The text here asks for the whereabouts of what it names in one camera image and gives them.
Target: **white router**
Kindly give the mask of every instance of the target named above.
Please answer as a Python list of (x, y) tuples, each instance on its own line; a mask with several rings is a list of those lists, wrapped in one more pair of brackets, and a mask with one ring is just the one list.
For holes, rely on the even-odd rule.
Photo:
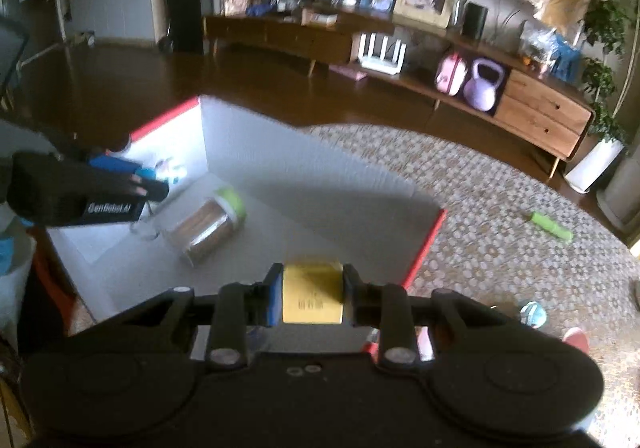
[(387, 46), (389, 43), (389, 37), (384, 36), (382, 38), (382, 49), (380, 49), (380, 55), (374, 56), (373, 49), (376, 44), (376, 33), (371, 33), (369, 36), (369, 51), (367, 55), (364, 54), (364, 49), (367, 46), (367, 35), (363, 34), (360, 37), (360, 49), (358, 50), (358, 61), (363, 68), (370, 70), (376, 70), (384, 74), (393, 76), (400, 72), (402, 69), (402, 63), (404, 63), (404, 52), (406, 51), (406, 43), (402, 43), (400, 40), (396, 40), (394, 45), (394, 55), (391, 60), (386, 59)]

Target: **white planter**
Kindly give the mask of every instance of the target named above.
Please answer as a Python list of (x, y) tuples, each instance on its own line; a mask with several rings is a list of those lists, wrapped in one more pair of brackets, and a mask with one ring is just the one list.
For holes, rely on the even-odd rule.
[(587, 156), (582, 159), (568, 173), (564, 173), (564, 180), (578, 193), (586, 193), (594, 181), (613, 162), (622, 151), (620, 141), (599, 141)]
[(625, 157), (609, 185), (596, 194), (600, 209), (620, 231), (632, 233), (640, 224), (640, 147)]

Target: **wooden tv console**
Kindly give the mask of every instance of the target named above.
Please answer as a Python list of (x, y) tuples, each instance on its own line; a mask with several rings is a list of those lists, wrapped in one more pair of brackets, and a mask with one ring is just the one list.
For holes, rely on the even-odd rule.
[(222, 39), (309, 59), (309, 76), (316, 61), (349, 66), (433, 99), (435, 110), (441, 102), (447, 103), (549, 152), (556, 158), (549, 178), (554, 175), (560, 160), (573, 158), (594, 117), (593, 110), (576, 88), (554, 78), (537, 78), (519, 59), (497, 47), (478, 44), (453, 31), (425, 27), (424, 24), (417, 30), (446, 40), (467, 63), (485, 57), (505, 68), (506, 81), (498, 89), (498, 99), (491, 111), (481, 112), (469, 106), (462, 97), (462, 89), (456, 96), (436, 90), (433, 71), (403, 70), (389, 76), (361, 68), (356, 62), (360, 35), (369, 32), (392, 34), (395, 24), (405, 25), (398, 20), (358, 12), (338, 12), (338, 23), (331, 28), (302, 26), (276, 17), (206, 16), (203, 20), (204, 37), (213, 54)]

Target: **open white box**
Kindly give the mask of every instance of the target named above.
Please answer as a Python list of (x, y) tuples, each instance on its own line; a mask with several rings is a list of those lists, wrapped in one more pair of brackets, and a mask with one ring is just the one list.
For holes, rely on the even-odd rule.
[[(353, 264), (364, 281), (407, 285), (442, 221), (438, 203), (405, 179), (318, 139), (241, 108), (201, 97), (132, 135), (123, 157), (153, 166), (169, 157), (188, 175), (157, 210), (173, 219), (193, 198), (232, 186), (244, 226), (205, 261), (188, 265), (160, 236), (145, 241), (129, 224), (50, 229), (78, 294), (98, 320), (177, 286), (214, 294), (262, 280), (274, 262), (300, 258)], [(366, 330), (283, 325), (280, 350), (358, 350)]]

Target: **pink case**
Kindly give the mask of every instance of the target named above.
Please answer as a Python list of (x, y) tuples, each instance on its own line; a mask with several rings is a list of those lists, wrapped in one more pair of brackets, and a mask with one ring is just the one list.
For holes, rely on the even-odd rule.
[(465, 81), (467, 71), (465, 60), (457, 52), (444, 56), (438, 66), (436, 88), (445, 94), (456, 95)]

